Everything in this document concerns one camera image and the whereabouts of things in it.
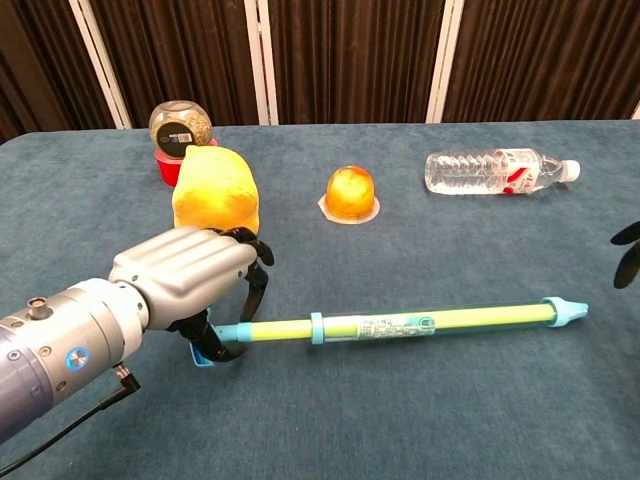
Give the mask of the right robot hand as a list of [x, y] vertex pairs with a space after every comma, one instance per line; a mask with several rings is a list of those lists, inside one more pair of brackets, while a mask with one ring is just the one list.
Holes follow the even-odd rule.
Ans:
[[614, 275], [613, 285], [616, 289], [624, 289], [629, 286], [638, 274], [639, 234], [640, 224], [636, 221], [623, 228], [610, 239], [613, 245], [630, 245], [621, 258]]

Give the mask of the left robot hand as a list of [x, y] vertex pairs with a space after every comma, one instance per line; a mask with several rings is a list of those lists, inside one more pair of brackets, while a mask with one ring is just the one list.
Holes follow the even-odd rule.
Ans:
[[247, 227], [179, 227], [117, 254], [109, 280], [123, 281], [141, 294], [148, 329], [178, 332], [201, 357], [230, 362], [247, 348], [238, 340], [221, 340], [209, 323], [208, 309], [246, 280], [240, 320], [252, 321], [269, 281], [262, 266], [273, 264], [271, 248]]

